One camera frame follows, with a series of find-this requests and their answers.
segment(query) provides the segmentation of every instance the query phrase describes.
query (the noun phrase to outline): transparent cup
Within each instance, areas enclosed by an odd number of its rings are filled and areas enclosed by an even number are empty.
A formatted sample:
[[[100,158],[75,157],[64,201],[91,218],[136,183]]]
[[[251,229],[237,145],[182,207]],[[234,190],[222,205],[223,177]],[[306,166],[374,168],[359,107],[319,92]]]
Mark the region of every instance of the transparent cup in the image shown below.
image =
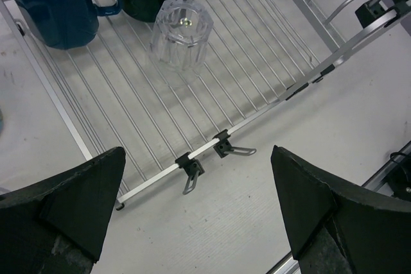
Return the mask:
[[[194,0],[166,0],[157,14],[148,57],[164,82],[180,87],[196,80],[204,66],[213,20]]]

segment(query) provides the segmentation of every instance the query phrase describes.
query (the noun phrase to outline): metal dish rack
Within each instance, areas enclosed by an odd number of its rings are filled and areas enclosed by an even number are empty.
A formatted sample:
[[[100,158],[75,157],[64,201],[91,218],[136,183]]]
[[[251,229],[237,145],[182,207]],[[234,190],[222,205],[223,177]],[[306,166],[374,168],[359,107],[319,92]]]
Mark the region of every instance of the metal dish rack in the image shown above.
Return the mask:
[[[255,149],[235,147],[229,137],[321,81],[404,17],[389,10],[347,41],[326,30],[332,54],[320,62],[273,0],[197,1],[211,14],[214,31],[201,77],[177,89],[165,86],[146,64],[149,24],[122,12],[100,19],[88,46],[57,51],[32,37],[13,1],[0,1],[0,12],[84,157],[124,147],[118,209],[180,168],[188,174],[189,193],[204,172],[196,157],[210,148],[221,157],[252,155]]]

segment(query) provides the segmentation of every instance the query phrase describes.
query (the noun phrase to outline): clear glass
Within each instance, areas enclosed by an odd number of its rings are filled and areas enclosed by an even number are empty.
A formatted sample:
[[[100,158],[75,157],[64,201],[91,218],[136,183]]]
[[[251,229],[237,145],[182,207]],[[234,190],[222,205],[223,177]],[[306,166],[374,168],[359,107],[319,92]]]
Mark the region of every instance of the clear glass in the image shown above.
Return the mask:
[[[213,20],[194,0],[167,0],[161,6],[147,53],[164,82],[172,87],[198,78],[206,59]]]

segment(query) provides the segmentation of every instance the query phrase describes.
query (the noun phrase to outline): metal hook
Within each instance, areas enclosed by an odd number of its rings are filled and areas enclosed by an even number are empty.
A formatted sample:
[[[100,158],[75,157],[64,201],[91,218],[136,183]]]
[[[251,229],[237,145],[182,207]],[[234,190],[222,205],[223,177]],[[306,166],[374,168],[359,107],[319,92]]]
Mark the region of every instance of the metal hook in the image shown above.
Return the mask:
[[[186,186],[182,192],[183,195],[187,195],[188,193],[192,192],[197,185],[198,176],[200,176],[201,170],[197,170],[194,176],[189,176],[186,182]]]
[[[257,152],[254,148],[231,147],[231,149],[224,151],[225,154],[240,155],[242,157],[249,157]]]

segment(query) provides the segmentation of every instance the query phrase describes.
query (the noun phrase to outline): blue mug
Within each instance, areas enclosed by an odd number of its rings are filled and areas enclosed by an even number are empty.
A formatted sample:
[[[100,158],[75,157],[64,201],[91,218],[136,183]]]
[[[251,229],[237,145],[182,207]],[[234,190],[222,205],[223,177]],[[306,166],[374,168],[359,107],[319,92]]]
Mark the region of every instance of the blue mug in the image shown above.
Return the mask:
[[[70,49],[87,45],[97,34],[97,16],[115,15],[122,2],[97,6],[92,0],[15,0],[31,32],[45,45]]]

